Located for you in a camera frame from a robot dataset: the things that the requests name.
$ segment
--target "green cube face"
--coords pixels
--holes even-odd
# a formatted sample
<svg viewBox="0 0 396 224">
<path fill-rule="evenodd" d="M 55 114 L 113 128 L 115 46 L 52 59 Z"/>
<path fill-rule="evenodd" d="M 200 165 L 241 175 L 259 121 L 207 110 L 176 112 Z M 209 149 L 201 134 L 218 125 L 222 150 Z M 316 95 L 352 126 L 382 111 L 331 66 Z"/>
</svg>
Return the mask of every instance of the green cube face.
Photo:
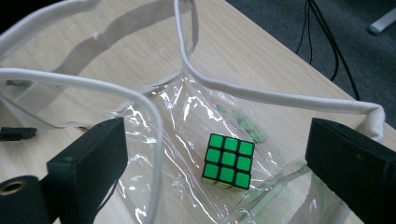
<svg viewBox="0 0 396 224">
<path fill-rule="evenodd" d="M 202 179 L 224 189 L 249 189 L 254 143 L 212 133 Z"/>
</svg>

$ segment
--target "light wood desk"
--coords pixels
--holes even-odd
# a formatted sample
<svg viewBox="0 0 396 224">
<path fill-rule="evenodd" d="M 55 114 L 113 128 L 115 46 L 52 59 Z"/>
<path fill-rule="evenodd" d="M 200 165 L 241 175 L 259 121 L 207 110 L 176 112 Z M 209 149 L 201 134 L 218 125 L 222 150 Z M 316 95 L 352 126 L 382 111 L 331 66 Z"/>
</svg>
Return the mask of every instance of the light wood desk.
<svg viewBox="0 0 396 224">
<path fill-rule="evenodd" d="M 191 55 L 191 61 L 207 76 L 271 91 L 352 99 L 225 1 L 197 0 L 197 9 L 200 35 L 198 45 Z M 25 60 L 19 62 L 22 65 L 14 64 L 16 67 L 24 67 L 23 64 L 28 64 L 31 60 L 26 56 L 21 57 Z M 123 77 L 122 71 L 117 71 L 122 68 L 122 62 L 119 63 L 119 67 L 107 68 L 110 70 L 95 78 L 132 87 L 133 81 Z M 121 75 L 109 77 L 108 74 Z M 0 105 L 0 113 L 2 126 L 17 122 L 2 105 Z M 274 149 L 286 148 L 290 151 L 290 159 L 303 156 L 313 117 L 331 119 L 350 127 L 355 127 L 361 120 L 359 116 L 268 105 L 262 112 L 262 122 L 265 123 L 268 133 L 267 146 Z M 18 175 L 36 175 L 42 178 L 47 173 L 46 161 L 68 146 L 78 135 L 80 133 L 73 129 L 41 131 L 36 138 L 29 141 L 1 143 L 0 180 Z M 396 131 L 388 125 L 385 126 L 385 139 L 382 144 L 396 150 Z M 126 223 L 129 219 L 126 214 L 128 212 L 123 204 L 114 197 L 99 214 L 97 222 Z M 347 223 L 360 223 L 360 221 L 351 214 Z"/>
</svg>

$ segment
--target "wooden table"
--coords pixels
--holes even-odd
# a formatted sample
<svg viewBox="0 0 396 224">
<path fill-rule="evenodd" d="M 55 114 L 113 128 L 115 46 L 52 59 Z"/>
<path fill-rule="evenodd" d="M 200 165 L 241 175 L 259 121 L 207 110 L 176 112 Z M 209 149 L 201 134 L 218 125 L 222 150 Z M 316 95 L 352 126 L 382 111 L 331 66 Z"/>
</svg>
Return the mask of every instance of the wooden table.
<svg viewBox="0 0 396 224">
<path fill-rule="evenodd" d="M 125 6 L 124 4 L 128 5 L 128 1 L 119 0 L 117 3 L 109 4 L 104 2 L 101 4 L 104 4 L 102 6 L 104 8 L 120 9 Z M 191 55 L 191 61 L 207 76 L 270 91 L 352 99 L 325 76 L 227 2 L 197 0 L 197 9 L 200 34 L 198 45 Z M 51 58 L 54 62 L 48 62 L 42 60 L 42 58 L 40 62 L 40 57 L 33 58 L 32 55 L 34 54 L 32 52 L 36 53 L 36 49 L 40 47 L 70 48 L 74 42 L 78 43 L 84 36 L 90 36 L 96 30 L 103 30 L 105 24 L 98 23 L 98 18 L 114 17 L 114 15 L 111 15 L 112 10 L 109 11 L 109 15 L 101 15 L 101 17 L 97 18 L 94 16 L 92 18 L 84 18 L 86 23 L 73 23 L 74 26 L 70 26 L 68 23 L 73 21 L 71 19 L 65 25 L 59 24 L 50 27 L 47 32 L 40 34 L 38 38 L 33 40 L 30 46 L 18 53 L 15 56 L 16 58 L 6 60 L 2 63 L 2 66 L 28 67 L 45 71 L 54 69 L 53 65 L 57 64 L 58 54 L 55 54 L 55 59 Z M 81 15 L 77 15 L 76 20 L 81 20 Z M 156 29 L 157 31 L 163 29 L 166 32 L 162 27 L 157 27 Z M 66 38 L 64 34 L 68 34 L 67 40 L 60 41 L 62 38 Z M 156 33 L 147 31 L 141 35 L 143 37 L 134 38 L 137 38 L 136 41 L 143 41 L 138 43 L 144 43 L 141 48 L 145 49 L 148 54 L 149 48 L 155 49 L 158 47 L 155 44 L 151 45 L 152 41 L 158 38 Z M 170 46 L 177 45 L 174 34 L 167 37 L 173 40 L 168 43 Z M 123 43 L 119 44 L 117 48 L 123 50 L 127 46 Z M 158 44 L 159 46 L 164 46 L 161 41 L 158 41 Z M 64 53 L 59 52 L 58 56 L 62 57 Z M 135 87 L 134 81 L 128 78 L 129 75 L 128 72 L 125 72 L 126 68 L 124 65 L 130 63 L 130 61 L 135 62 L 134 60 L 137 60 L 137 64 L 145 62 L 138 61 L 139 58 L 134 58 L 132 53 L 128 55 L 128 51 L 122 56 L 123 58 L 130 57 L 129 61 L 125 62 L 121 58 L 120 60 L 113 60 L 110 67 L 100 68 L 99 70 L 93 69 L 94 67 L 100 67 L 102 62 L 117 56 L 101 56 L 93 62 L 92 66 L 83 70 L 81 75 L 111 81 L 129 88 Z M 158 54 L 157 56 L 152 57 L 154 61 L 157 60 L 155 61 L 156 63 L 163 61 L 169 55 L 164 55 L 166 57 L 163 57 L 163 55 Z M 178 60 L 167 62 L 167 64 L 165 66 L 169 66 L 169 69 L 165 68 L 165 74 L 169 75 L 175 68 L 179 68 Z M 144 80 L 145 83 L 150 83 L 150 81 L 162 77 L 154 75 L 161 73 L 162 64 L 158 64 L 158 67 L 150 68 L 154 70 L 152 71 L 153 75 L 150 74 L 151 71 L 145 70 L 145 72 L 150 74 L 150 78 Z M 0 105 L 0 113 L 2 114 L 2 126 L 15 126 L 18 124 L 15 118 L 2 105 Z M 350 127 L 355 127 L 361 120 L 361 116 L 323 113 L 274 105 L 266 105 L 265 111 L 260 113 L 262 113 L 261 123 L 265 124 L 265 130 L 268 133 L 266 146 L 273 150 L 287 149 L 290 152 L 290 160 L 304 155 L 310 121 L 313 117 L 331 119 Z M 0 180 L 3 181 L 18 175 L 44 177 L 47 173 L 46 161 L 68 146 L 79 135 L 80 132 L 75 129 L 40 131 L 39 135 L 32 140 L 1 143 Z M 388 124 L 385 126 L 385 139 L 382 144 L 396 150 L 396 131 Z M 128 211 L 125 210 L 122 203 L 118 202 L 119 197 L 120 195 L 113 196 L 104 211 L 99 214 L 98 223 L 109 223 L 110 221 L 113 223 L 126 223 L 129 220 L 129 216 L 125 215 L 128 214 Z M 360 223 L 361 221 L 354 214 L 351 214 L 346 222 Z"/>
</svg>

